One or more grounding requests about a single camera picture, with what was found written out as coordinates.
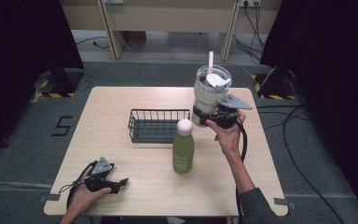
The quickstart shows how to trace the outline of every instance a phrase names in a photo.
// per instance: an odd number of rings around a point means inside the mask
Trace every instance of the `wire basket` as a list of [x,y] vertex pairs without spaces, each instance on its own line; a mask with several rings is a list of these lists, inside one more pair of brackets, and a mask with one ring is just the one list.
[[172,143],[180,119],[190,119],[188,109],[132,109],[129,120],[133,143]]

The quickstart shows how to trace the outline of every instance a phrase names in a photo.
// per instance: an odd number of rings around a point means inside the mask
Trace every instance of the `hand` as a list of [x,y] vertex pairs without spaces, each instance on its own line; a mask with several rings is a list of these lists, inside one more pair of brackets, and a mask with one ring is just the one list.
[[[92,167],[83,174],[82,177],[86,177],[90,172]],[[79,186],[76,189],[74,196],[72,197],[71,202],[69,203],[68,210],[65,213],[65,216],[62,218],[61,224],[63,223],[72,223],[80,216],[84,211],[86,211],[97,199],[103,197],[105,194],[110,193],[110,188],[100,189],[95,192],[91,192],[84,185],[84,180],[80,181]]]
[[[246,115],[243,114],[240,110],[238,110],[237,112],[239,115],[237,121],[243,124],[246,119]],[[220,147],[222,148],[222,152],[228,160],[241,157],[241,154],[239,152],[241,131],[237,124],[234,124],[229,129],[220,128],[215,122],[210,119],[206,120],[206,124],[216,133],[214,141],[219,141]]]

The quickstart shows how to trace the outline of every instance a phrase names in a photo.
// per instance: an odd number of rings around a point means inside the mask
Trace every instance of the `stand base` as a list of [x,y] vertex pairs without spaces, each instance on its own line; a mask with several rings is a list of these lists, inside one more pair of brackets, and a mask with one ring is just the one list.
[[83,71],[65,71],[68,81],[64,84],[57,84],[52,77],[46,80],[40,90],[40,94],[46,97],[74,97]]
[[253,79],[257,85],[255,85],[255,91],[258,97],[263,99],[274,99],[274,100],[294,100],[295,96],[292,94],[292,89],[288,84],[286,78],[283,80],[282,85],[272,86],[267,81],[265,84],[264,80],[268,74],[256,74],[253,75]]

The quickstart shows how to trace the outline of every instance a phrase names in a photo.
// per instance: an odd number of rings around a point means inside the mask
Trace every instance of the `black curtain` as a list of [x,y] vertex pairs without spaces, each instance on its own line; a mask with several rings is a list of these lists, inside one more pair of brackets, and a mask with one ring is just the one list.
[[82,68],[59,0],[0,1],[0,141],[47,70]]
[[358,1],[283,0],[261,63],[296,73],[321,137],[358,198]]

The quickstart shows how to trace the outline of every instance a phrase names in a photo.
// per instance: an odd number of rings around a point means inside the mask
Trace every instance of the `light wooden tabletop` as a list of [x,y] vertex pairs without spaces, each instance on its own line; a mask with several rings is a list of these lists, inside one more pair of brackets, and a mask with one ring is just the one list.
[[[245,164],[278,216],[287,206],[274,198],[284,198],[266,136],[250,90],[231,88],[228,93],[254,109],[244,110],[248,135]],[[193,88],[171,87],[96,87],[92,90],[74,136],[51,189],[71,184],[83,169],[101,156],[116,166],[107,180],[129,178],[118,194],[98,200],[86,215],[94,216],[237,216],[235,183],[226,158],[209,128],[194,126],[193,168],[186,175],[172,168],[172,144],[133,144],[128,122],[133,108],[189,109],[194,101]],[[63,215],[69,190],[61,198],[47,201],[47,215]]]

